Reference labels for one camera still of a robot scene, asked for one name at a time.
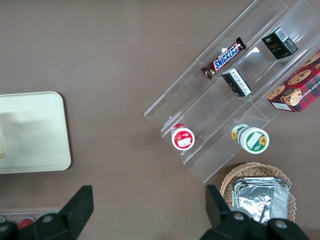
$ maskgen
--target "red object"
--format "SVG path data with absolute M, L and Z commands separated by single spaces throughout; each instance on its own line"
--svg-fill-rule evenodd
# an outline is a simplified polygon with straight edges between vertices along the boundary
M 276 109 L 299 113 L 320 96 L 320 50 L 267 99 Z
M 171 140 L 176 149 L 185 151 L 194 145 L 195 135 L 186 125 L 178 123 L 171 129 Z
M 220 69 L 223 68 L 228 62 L 230 62 L 235 56 L 237 56 L 243 49 L 246 49 L 246 45 L 242 42 L 241 38 L 238 37 L 235 43 L 229 47 L 223 54 L 218 56 L 213 62 L 210 62 L 201 70 L 204 72 L 208 79 L 212 79 L 213 75 L 216 74 Z
M 23 219 L 18 225 L 18 229 L 23 229 L 25 227 L 30 226 L 31 224 L 33 224 L 35 222 L 35 220 L 31 217 L 27 217 L 25 219 Z

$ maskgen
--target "aluminum foil container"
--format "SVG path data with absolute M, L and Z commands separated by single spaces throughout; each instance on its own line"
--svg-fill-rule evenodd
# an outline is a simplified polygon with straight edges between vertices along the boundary
M 264 225 L 270 219 L 287 219 L 289 185 L 279 177 L 243 177 L 232 184 L 232 206 L 247 210 Z

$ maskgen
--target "white tray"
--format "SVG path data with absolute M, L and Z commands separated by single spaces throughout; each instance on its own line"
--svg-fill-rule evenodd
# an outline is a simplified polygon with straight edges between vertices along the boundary
M 71 164 L 62 97 L 53 91 L 0 95 L 0 174 L 61 171 Z

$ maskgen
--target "container lid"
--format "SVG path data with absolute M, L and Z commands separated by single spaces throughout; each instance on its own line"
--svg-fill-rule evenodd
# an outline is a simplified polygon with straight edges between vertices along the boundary
M 195 144 L 195 135 L 189 128 L 179 127 L 172 132 L 171 140 L 176 149 L 185 151 Z
M 251 154 L 260 154 L 269 146 L 269 136 L 262 129 L 251 127 L 240 134 L 240 145 Z

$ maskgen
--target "white container with green label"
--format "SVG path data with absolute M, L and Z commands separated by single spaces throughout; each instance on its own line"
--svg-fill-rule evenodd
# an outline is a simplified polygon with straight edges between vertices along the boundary
M 260 154 L 269 146 L 269 136 L 266 131 L 250 127 L 246 124 L 239 124 L 232 129 L 232 139 L 251 154 Z

